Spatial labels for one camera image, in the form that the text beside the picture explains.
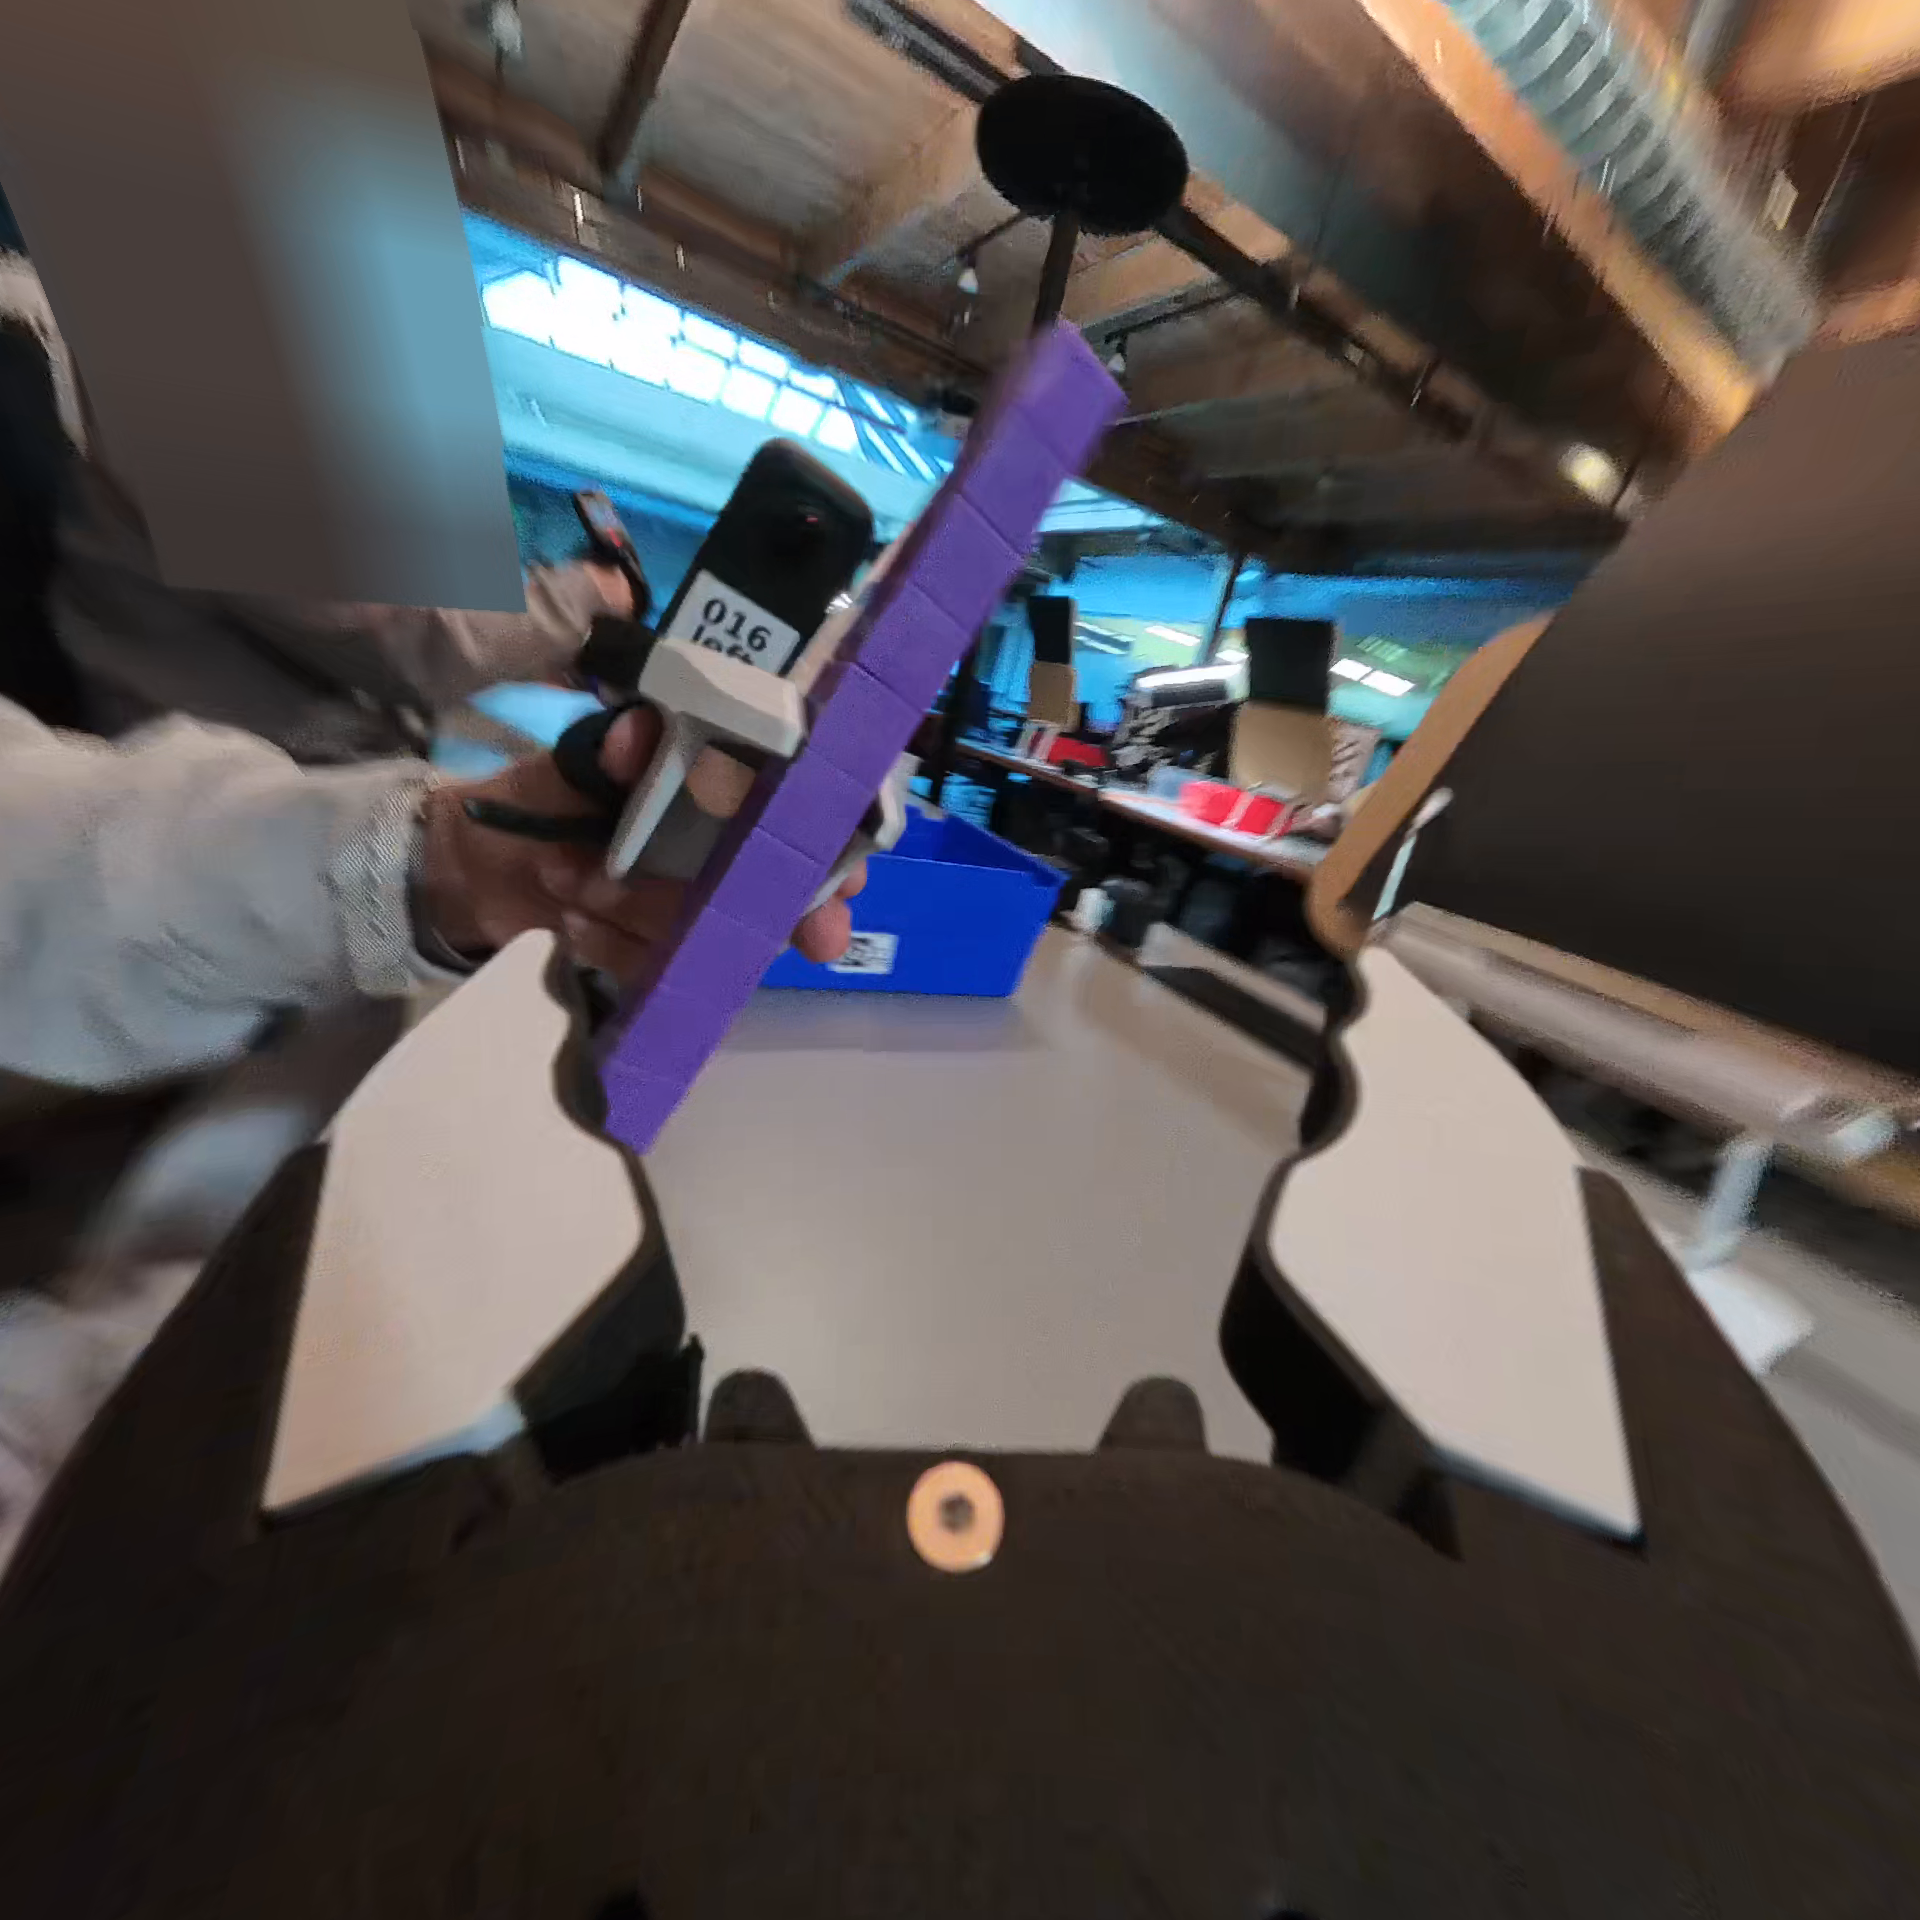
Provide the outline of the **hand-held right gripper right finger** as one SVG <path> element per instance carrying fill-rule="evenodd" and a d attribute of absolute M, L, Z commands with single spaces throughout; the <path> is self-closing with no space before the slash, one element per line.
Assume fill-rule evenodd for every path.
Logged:
<path fill-rule="evenodd" d="M 1363 946 L 1219 1325 L 1276 1462 L 1402 1521 L 1437 1481 L 1469 1481 L 1632 1546 L 1581 1181 L 1496 1044 Z"/>

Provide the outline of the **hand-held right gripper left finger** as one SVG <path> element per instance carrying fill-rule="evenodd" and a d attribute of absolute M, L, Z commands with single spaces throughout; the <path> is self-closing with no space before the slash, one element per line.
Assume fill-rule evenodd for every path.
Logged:
<path fill-rule="evenodd" d="M 552 934 L 426 1012 L 323 1146 L 265 1515 L 522 1440 L 571 1461 L 643 1390 L 640 1432 L 676 1428 L 681 1284 Z"/>

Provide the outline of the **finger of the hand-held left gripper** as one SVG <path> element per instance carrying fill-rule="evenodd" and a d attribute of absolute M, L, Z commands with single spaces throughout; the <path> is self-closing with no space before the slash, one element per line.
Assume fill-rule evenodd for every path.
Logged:
<path fill-rule="evenodd" d="M 789 678 L 686 641 L 657 643 L 638 697 L 659 739 L 616 818 L 605 876 L 697 880 L 758 774 L 801 753 L 804 701 Z"/>
<path fill-rule="evenodd" d="M 802 914 L 827 906 L 866 858 L 896 846 L 920 765 L 904 753 L 868 788 L 822 753 L 801 755 L 801 850 L 817 872 Z"/>

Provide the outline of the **purple segmented square tube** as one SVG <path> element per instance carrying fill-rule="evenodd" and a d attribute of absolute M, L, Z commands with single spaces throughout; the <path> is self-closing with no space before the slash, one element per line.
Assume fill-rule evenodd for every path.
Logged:
<path fill-rule="evenodd" d="M 876 788 L 1085 467 L 1124 395 L 1084 334 L 1056 320 L 1003 369 L 955 467 L 817 641 L 806 741 Z M 761 774 L 640 985 L 598 1027 L 605 1134 L 646 1154 L 804 921 L 801 757 Z"/>

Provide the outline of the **person's left forearm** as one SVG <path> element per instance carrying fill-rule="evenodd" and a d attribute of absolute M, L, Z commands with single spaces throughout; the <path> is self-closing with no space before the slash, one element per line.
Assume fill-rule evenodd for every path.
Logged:
<path fill-rule="evenodd" d="M 3 1068 L 113 1090 L 278 1018 L 451 980 L 416 945 L 418 760 L 307 769 L 170 717 L 125 741 L 3 706 Z"/>

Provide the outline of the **person's left hand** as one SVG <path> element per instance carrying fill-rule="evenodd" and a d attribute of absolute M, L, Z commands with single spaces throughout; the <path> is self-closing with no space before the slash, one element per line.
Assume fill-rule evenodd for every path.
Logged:
<path fill-rule="evenodd" d="M 613 877 L 602 848 L 506 832 L 477 810 L 553 821 L 598 814 L 555 753 L 516 760 L 486 779 L 430 786 L 416 810 L 406 880 L 421 955 L 451 972 L 476 970 L 524 933 L 544 930 L 576 965 L 634 985 L 678 929 L 688 886 Z"/>

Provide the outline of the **blue plastic bin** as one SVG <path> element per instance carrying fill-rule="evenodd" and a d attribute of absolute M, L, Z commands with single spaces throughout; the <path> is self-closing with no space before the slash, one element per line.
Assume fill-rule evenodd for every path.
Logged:
<path fill-rule="evenodd" d="M 868 860 L 840 963 L 781 953 L 770 993 L 1005 1000 L 1060 899 L 1065 876 L 997 835 L 920 808 L 899 841 Z"/>

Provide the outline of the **long wooden work table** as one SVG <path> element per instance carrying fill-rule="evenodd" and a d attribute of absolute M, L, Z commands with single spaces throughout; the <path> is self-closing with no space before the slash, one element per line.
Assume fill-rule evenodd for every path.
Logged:
<path fill-rule="evenodd" d="M 950 761 L 964 763 L 979 773 L 992 770 L 997 774 L 1042 784 L 1049 790 L 1099 808 L 1101 814 L 1117 824 L 1171 836 L 1214 858 L 1234 858 L 1260 874 L 1278 874 L 1308 882 L 1321 861 L 1333 852 L 1333 846 L 1320 843 L 1305 835 L 1260 836 L 1219 824 L 1203 824 L 1187 814 L 1176 800 L 1161 800 L 1134 788 L 1069 774 L 1049 761 L 1005 753 L 968 736 L 950 748 Z"/>

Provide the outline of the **white display stand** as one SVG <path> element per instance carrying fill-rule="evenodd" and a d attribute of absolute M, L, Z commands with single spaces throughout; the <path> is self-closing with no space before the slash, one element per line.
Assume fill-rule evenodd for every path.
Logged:
<path fill-rule="evenodd" d="M 1819 1360 L 1869 1385 L 1845 1338 L 1915 1372 L 1915 1112 L 1811 1096 L 1698 1173 L 1667 1237 L 1749 1374 Z"/>

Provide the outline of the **black pole with disc top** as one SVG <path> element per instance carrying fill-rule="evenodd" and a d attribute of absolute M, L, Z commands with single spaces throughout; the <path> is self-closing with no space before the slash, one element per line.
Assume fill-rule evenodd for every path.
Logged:
<path fill-rule="evenodd" d="M 1084 235 L 1154 232 L 1189 186 L 1187 149 L 1158 110 L 1116 84 L 1065 74 L 1000 84 L 977 110 L 977 160 L 1012 210 L 1048 226 L 1034 334 L 1064 316 Z"/>

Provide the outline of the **wooden backing board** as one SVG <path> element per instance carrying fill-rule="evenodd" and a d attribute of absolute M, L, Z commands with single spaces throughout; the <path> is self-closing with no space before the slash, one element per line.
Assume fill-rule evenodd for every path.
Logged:
<path fill-rule="evenodd" d="M 1336 843 L 1305 885 L 1313 937 L 1338 960 L 1352 963 L 1368 939 L 1369 920 L 1355 906 L 1364 876 L 1402 846 L 1420 805 L 1445 784 L 1449 763 L 1528 652 L 1547 634 L 1552 616 L 1528 619 L 1478 648 L 1434 697 L 1427 717 L 1357 800 Z"/>

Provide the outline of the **black display panel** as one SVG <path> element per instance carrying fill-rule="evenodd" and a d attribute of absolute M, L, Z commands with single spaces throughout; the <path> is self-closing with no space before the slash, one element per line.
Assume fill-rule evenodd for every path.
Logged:
<path fill-rule="evenodd" d="M 1796 356 L 1555 612 L 1404 899 L 1918 1068 L 1918 344 Z"/>

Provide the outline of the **silver round air duct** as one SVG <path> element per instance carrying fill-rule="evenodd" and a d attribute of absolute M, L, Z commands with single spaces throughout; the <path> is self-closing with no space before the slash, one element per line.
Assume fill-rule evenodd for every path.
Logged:
<path fill-rule="evenodd" d="M 1452 3 L 1501 81 L 1620 226 L 1765 376 L 1818 328 L 1806 269 L 1742 186 L 1686 68 L 1614 4 Z"/>

